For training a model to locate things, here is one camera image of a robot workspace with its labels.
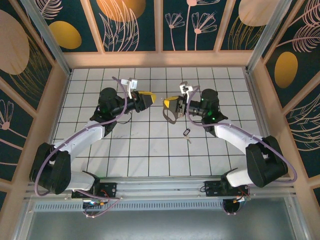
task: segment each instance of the metal bracket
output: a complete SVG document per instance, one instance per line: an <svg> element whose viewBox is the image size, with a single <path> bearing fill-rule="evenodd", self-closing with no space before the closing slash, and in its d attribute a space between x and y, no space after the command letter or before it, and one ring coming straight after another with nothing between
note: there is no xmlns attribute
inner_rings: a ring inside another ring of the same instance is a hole
<svg viewBox="0 0 320 240"><path fill-rule="evenodd" d="M131 77L128 80L121 79L121 84L126 85L126 94L129 96L130 99L132 99L131 91L134 91L137 89L138 80Z"/></svg>
<svg viewBox="0 0 320 240"><path fill-rule="evenodd" d="M189 92L193 92L194 87L191 85L188 85L187 81L183 81L182 83L180 83L179 87L180 87L181 93L186 94L186 103L188 103L189 102Z"/></svg>
<svg viewBox="0 0 320 240"><path fill-rule="evenodd" d="M245 195L249 195L249 189L246 189L245 185L224 189L221 181L205 181L204 191L206 197L236 197L243 195L242 191Z"/></svg>
<svg viewBox="0 0 320 240"><path fill-rule="evenodd" d="M115 182L100 182L99 191L97 196L115 198L117 193L117 183ZM83 195L80 192L73 191L71 194L72 199L91 199L91 197Z"/></svg>

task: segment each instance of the grid tile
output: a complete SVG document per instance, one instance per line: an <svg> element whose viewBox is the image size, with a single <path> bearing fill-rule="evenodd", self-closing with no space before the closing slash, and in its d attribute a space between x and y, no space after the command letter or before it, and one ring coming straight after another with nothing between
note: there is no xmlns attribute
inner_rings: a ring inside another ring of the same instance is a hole
<svg viewBox="0 0 320 240"><path fill-rule="evenodd" d="M99 177L208 176L246 165L241 151L186 121L185 116L176 124L169 124L163 117L162 107L165 98L181 96L179 84L182 81L200 85L201 90L217 89L221 112L235 125L259 135L246 81L239 67L76 69L59 117L55 142L84 127L94 114L101 89L114 88L120 97L123 96L112 77L135 77L139 80L138 90L154 92L156 102L147 110L132 111L132 119L131 114L122 116L110 134L77 156L72 162L73 171L88 170ZM200 99L199 91L192 100ZM200 121L201 117L191 116L191 119ZM191 143L183 138L186 128L190 129Z"/></svg>
<svg viewBox="0 0 320 240"><path fill-rule="evenodd" d="M101 139L91 145L90 157L105 157L109 156L110 139Z"/></svg>
<svg viewBox="0 0 320 240"><path fill-rule="evenodd" d="M169 157L152 156L149 158L149 176L169 176Z"/></svg>
<svg viewBox="0 0 320 240"><path fill-rule="evenodd" d="M128 177L146 177L149 168L148 157L130 157Z"/></svg>
<svg viewBox="0 0 320 240"><path fill-rule="evenodd" d="M188 144L189 156L207 156L208 147L206 138L191 138Z"/></svg>
<svg viewBox="0 0 320 240"><path fill-rule="evenodd" d="M167 67L166 79L182 79L181 67Z"/></svg>
<svg viewBox="0 0 320 240"><path fill-rule="evenodd" d="M127 177L128 163L128 157L109 157L107 177Z"/></svg>
<svg viewBox="0 0 320 240"><path fill-rule="evenodd" d="M111 80L112 77L119 77L119 68L105 68L103 73L103 80Z"/></svg>
<svg viewBox="0 0 320 240"><path fill-rule="evenodd" d="M87 171L103 178L107 174L108 162L108 157L90 157Z"/></svg>
<svg viewBox="0 0 320 240"><path fill-rule="evenodd" d="M167 91L165 79L151 80L150 87L152 89L152 92L154 93L158 93L158 92L165 93Z"/></svg>
<svg viewBox="0 0 320 240"><path fill-rule="evenodd" d="M89 69L74 69L71 80L87 80Z"/></svg>
<svg viewBox="0 0 320 240"><path fill-rule="evenodd" d="M231 79L233 91L248 91L245 79Z"/></svg>
<svg viewBox="0 0 320 240"><path fill-rule="evenodd" d="M228 156L209 156L209 158L212 175L222 175L231 170Z"/></svg>
<svg viewBox="0 0 320 240"><path fill-rule="evenodd" d="M89 69L87 80L102 80L103 75L103 68L91 68Z"/></svg>
<svg viewBox="0 0 320 240"><path fill-rule="evenodd" d="M129 79L135 77L134 68L120 68L119 79Z"/></svg>
<svg viewBox="0 0 320 240"><path fill-rule="evenodd" d="M216 90L219 92L230 92L232 91L230 79L214 79Z"/></svg>
<svg viewBox="0 0 320 240"><path fill-rule="evenodd" d="M147 157L149 156L149 139L131 139L130 140L130 157Z"/></svg>
<svg viewBox="0 0 320 240"><path fill-rule="evenodd" d="M187 156L169 157L170 176L190 176L190 163Z"/></svg>
<svg viewBox="0 0 320 240"><path fill-rule="evenodd" d="M85 93L100 93L102 80L88 81L85 85Z"/></svg>
<svg viewBox="0 0 320 240"><path fill-rule="evenodd" d="M197 67L197 73L199 79L213 79L214 73L211 67Z"/></svg>
<svg viewBox="0 0 320 240"><path fill-rule="evenodd" d="M247 168L247 159L245 155L229 156L231 169Z"/></svg>
<svg viewBox="0 0 320 240"><path fill-rule="evenodd" d="M150 156L169 156L168 138L151 138L149 140Z"/></svg>
<svg viewBox="0 0 320 240"><path fill-rule="evenodd" d="M237 105L252 105L249 93L247 91L236 91L233 93Z"/></svg>
<svg viewBox="0 0 320 240"><path fill-rule="evenodd" d="M182 67L182 79L198 79L196 67Z"/></svg>
<svg viewBox="0 0 320 240"><path fill-rule="evenodd" d="M65 98L64 107L80 107L82 98L82 93L68 93Z"/></svg>
<svg viewBox="0 0 320 240"><path fill-rule="evenodd" d="M99 93L85 93L81 107L96 107L98 105Z"/></svg>
<svg viewBox="0 0 320 240"><path fill-rule="evenodd" d="M151 68L151 79L165 79L166 69L164 67Z"/></svg>
<svg viewBox="0 0 320 240"><path fill-rule="evenodd" d="M150 68L136 68L134 73L134 78L138 80L150 79Z"/></svg>
<svg viewBox="0 0 320 240"><path fill-rule="evenodd" d="M244 79L244 71L241 67L228 67L229 77L231 79Z"/></svg>
<svg viewBox="0 0 320 240"><path fill-rule="evenodd" d="M226 67L213 67L213 77L214 79L228 79L228 69Z"/></svg>
<svg viewBox="0 0 320 240"><path fill-rule="evenodd" d="M211 175L209 156L191 156L190 171L192 176Z"/></svg>
<svg viewBox="0 0 320 240"><path fill-rule="evenodd" d="M256 120L254 108L252 106L237 106L240 120Z"/></svg>
<svg viewBox="0 0 320 240"><path fill-rule="evenodd" d="M76 123L80 107L64 107L60 117L60 123Z"/></svg>
<svg viewBox="0 0 320 240"><path fill-rule="evenodd" d="M169 156L188 156L188 144L184 138L169 138Z"/></svg>
<svg viewBox="0 0 320 240"><path fill-rule="evenodd" d="M85 90L86 81L71 81L68 89L69 94L82 94Z"/></svg>

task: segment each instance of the leaf illustration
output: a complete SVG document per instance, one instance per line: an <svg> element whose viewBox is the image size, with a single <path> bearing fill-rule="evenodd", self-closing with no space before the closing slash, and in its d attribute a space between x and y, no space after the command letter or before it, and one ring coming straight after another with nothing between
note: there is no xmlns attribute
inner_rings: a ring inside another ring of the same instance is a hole
<svg viewBox="0 0 320 240"><path fill-rule="evenodd" d="M320 23L320 0L308 0L302 19L310 27Z"/></svg>
<svg viewBox="0 0 320 240"><path fill-rule="evenodd" d="M320 25L301 27L294 35L292 40L293 49L296 52L311 53L320 43Z"/></svg>
<svg viewBox="0 0 320 240"><path fill-rule="evenodd" d="M103 26L104 26L104 37L103 37L103 46L108 50L108 51L113 51L115 49L115 36L114 33L111 29L111 21L109 18L106 18L102 16L99 13Z"/></svg>
<svg viewBox="0 0 320 240"><path fill-rule="evenodd" d="M54 19L60 10L63 8L61 5L62 0L35 0L36 5L44 19Z"/></svg>
<svg viewBox="0 0 320 240"><path fill-rule="evenodd" d="M100 14L104 25L103 46L106 51L135 51L139 44L139 26L134 12L123 1L121 8L115 0L101 0L101 5L108 16Z"/></svg>

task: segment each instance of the wooden frame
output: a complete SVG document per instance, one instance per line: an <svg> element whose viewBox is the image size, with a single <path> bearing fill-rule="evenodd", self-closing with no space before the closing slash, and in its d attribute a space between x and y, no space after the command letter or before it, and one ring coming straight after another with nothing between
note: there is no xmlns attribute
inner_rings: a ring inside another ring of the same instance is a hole
<svg viewBox="0 0 320 240"><path fill-rule="evenodd" d="M318 202L315 201L311 191L311 184L319 183L320 177L308 178L294 138L284 115L283 108L273 86L267 68L261 58L257 63L253 76L265 107L266 120L269 124L270 134L277 138L283 155L290 160L295 168L298 179L293 184L301 206L305 220L310 228L314 239L320 238L320 211Z"/></svg>

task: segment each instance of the purple cable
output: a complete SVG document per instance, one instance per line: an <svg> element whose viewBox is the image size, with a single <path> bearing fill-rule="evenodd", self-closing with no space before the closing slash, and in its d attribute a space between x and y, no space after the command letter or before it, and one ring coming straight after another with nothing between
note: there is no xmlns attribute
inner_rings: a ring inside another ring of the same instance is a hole
<svg viewBox="0 0 320 240"><path fill-rule="evenodd" d="M236 130L238 130L239 132L243 133L244 135L247 135L248 137L252 138L253 140L261 143L265 148L269 149L271 152L273 152L275 155L277 155L282 161L284 161L288 166L289 168L291 168L292 172L293 172L293 179L291 180L288 180L288 181L280 181L280 180L276 180L275 182L279 182L279 183L285 183L285 184L291 184L291 183L294 183L297 178L298 178L298 175L297 175L297 172L294 168L294 166L292 166L292 164L287 160L285 159L285 157L283 157L279 152L277 152L273 147L269 146L268 144L266 144L265 142L263 142L262 140L260 140L259 138L255 137L254 135L248 133L247 131L243 130L242 128L240 127L237 127L233 124L228 124L228 123L211 123L211 124L198 124L194 121L192 121L192 119L190 118L190 113L189 113L189 108L190 108L190 102L191 102L191 99L193 98L193 96L196 94L196 92L200 89L199 86L196 86L194 88L194 91L193 93L190 95L189 97L189 101L186 105L186 117L189 119L189 121L195 125L195 126L198 126L198 127L212 127L212 126L227 126L227 127L230 127L230 128L234 128Z"/></svg>
<svg viewBox="0 0 320 240"><path fill-rule="evenodd" d="M127 100L127 93L126 93L126 90L124 88L124 86L121 84L121 80L115 78L114 76L112 77L114 80L117 81L117 83L120 85L120 87L122 88L122 91L124 93L124 107L123 107L123 110L122 112L120 113L120 115L118 115L116 118L110 120L110 121L105 121L105 122L102 122L102 123L97 123L97 124L94 124L94 125L91 125L91 126L88 126L87 128L84 128L82 129L81 131L75 133L74 135L72 135L70 138L68 138L64 143L62 143L60 146L58 146L56 149L54 149L47 157L46 159L44 160L43 164L41 165L40 169L39 169L39 172L35 178L35 182L34 182L34 191L35 191L35 194L38 196L38 197L43 197L45 195L47 195L50 191L47 191L45 193L39 193L39 190L38 190L38 185L39 185L39 180L40 180L40 176L46 166L46 164L49 162L50 158L57 152L59 151L59 149L61 149L62 147L66 146L68 143L70 143L73 139L75 139L76 137L78 137L79 135L81 135L82 133L84 133L85 131L88 131L89 129L92 129L92 128L95 128L95 127L98 127L98 126L103 126L103 125L106 125L106 124L110 124L110 123L113 123L115 121L117 121L123 114L125 114L125 111L127 109L127 104L128 104L128 100Z"/></svg>

